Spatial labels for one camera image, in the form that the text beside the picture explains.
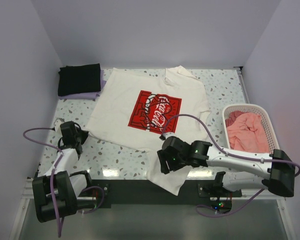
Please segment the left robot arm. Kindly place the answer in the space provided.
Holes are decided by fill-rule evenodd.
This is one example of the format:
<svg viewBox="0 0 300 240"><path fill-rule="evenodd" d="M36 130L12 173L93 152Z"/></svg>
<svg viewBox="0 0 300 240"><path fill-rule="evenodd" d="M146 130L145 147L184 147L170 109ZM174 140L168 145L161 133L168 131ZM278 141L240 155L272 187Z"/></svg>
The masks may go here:
<svg viewBox="0 0 300 240"><path fill-rule="evenodd" d="M89 196L94 190L86 170L73 171L89 132L73 121L62 123L60 131L56 161L43 176L32 181L36 216L41 223L55 220L55 209L61 218L74 215L81 209L79 195Z"/></svg>

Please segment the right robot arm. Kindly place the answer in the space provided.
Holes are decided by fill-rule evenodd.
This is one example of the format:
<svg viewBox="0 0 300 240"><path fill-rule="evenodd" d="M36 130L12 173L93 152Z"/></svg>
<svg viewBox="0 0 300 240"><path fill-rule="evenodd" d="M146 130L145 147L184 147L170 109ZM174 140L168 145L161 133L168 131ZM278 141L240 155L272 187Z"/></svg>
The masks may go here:
<svg viewBox="0 0 300 240"><path fill-rule="evenodd" d="M220 197L242 189L268 190L286 198L294 196L297 166L281 149L274 149L272 153L242 152L201 140L189 144L170 136L164 140L157 155L160 170L165 175L186 166L232 169L232 173L215 175L211 188Z"/></svg>

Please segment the white t shirt red print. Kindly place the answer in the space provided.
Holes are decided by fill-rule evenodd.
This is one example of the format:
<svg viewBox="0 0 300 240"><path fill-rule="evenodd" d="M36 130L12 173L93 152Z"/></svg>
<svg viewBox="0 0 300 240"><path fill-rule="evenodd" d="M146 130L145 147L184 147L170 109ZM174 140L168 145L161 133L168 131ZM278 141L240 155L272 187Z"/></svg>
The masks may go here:
<svg viewBox="0 0 300 240"><path fill-rule="evenodd" d="M138 151L145 151L146 178L178 195L190 167L163 174L157 155L162 132L187 143L205 140L200 125L210 114L204 84L182 66L168 68L164 77L114 68L85 126L91 136Z"/></svg>

